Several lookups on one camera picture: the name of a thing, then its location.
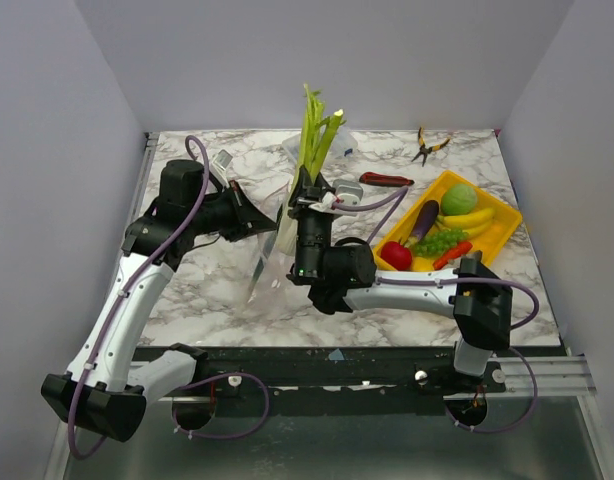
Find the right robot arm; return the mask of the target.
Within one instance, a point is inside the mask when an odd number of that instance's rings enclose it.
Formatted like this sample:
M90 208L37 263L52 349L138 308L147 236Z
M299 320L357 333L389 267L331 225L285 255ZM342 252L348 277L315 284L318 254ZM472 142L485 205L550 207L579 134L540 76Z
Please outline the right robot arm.
M483 380L492 353L510 346L511 287L474 258L462 259L455 269L379 270L367 242L332 241L334 218L345 210L333 193L322 176L299 169L285 208L297 222L288 280L308 287L313 306L327 315L392 309L454 320L460 337L447 379L458 391L472 390Z

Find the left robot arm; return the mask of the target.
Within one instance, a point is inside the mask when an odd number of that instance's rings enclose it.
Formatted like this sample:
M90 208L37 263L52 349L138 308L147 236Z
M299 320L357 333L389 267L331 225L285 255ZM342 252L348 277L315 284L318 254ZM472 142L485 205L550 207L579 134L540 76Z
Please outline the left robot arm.
M154 402L178 388L201 393L209 380L199 364L205 352L175 344L132 369L141 333L197 237L236 242L275 227L236 181L219 183L198 161L168 162L158 196L125 232L117 278L95 326L65 373L42 384L42 397L68 428L125 442Z

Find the green toy scallion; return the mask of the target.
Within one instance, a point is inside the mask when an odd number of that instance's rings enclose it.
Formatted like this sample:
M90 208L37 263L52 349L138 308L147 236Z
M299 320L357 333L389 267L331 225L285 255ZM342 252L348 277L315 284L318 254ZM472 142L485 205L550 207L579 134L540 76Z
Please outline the green toy scallion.
M258 253L256 254L256 262L254 265L254 270L252 277L250 279L248 285L248 296L251 296L253 290L255 289L256 283L258 282L260 276L262 275L267 261L271 255L271 252L274 247L274 243L276 241L277 232L268 232L265 235L258 236Z

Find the clear zip top bag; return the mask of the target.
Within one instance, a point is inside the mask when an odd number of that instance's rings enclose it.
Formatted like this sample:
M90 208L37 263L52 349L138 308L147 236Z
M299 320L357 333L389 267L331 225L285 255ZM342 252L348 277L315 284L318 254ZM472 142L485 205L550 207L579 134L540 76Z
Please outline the clear zip top bag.
M269 218L276 222L276 232L278 234L278 228L282 216L282 205L285 198L291 189L292 181L288 181L281 185L276 190L268 194L260 204L260 210L265 213ZM252 259L252 272L256 262L256 254L258 253L258 236L265 235L266 233L256 235L256 247L253 259ZM289 273L290 268L294 263L294 255L282 254L276 247L276 241L274 243L273 250L267 261L265 269L256 283L255 289L251 296L248 296L248 280L247 287L243 294L243 309L262 311L265 307L273 307L275 303L283 304L286 301L287 292L292 284L287 280L286 275Z

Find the toy celery stalk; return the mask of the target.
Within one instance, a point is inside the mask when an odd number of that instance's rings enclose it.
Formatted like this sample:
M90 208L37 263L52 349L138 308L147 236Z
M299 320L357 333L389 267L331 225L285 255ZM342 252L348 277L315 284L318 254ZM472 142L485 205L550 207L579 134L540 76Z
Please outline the toy celery stalk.
M302 169L305 169L309 179L316 180L339 127L345 123L343 109L338 109L332 114L326 115L326 104L319 98L320 91L312 90L307 83L303 87L306 103L297 166L291 189L282 205L282 216L276 238L278 251L286 255L295 253L297 221L289 217L289 201L291 196L298 191L299 174Z

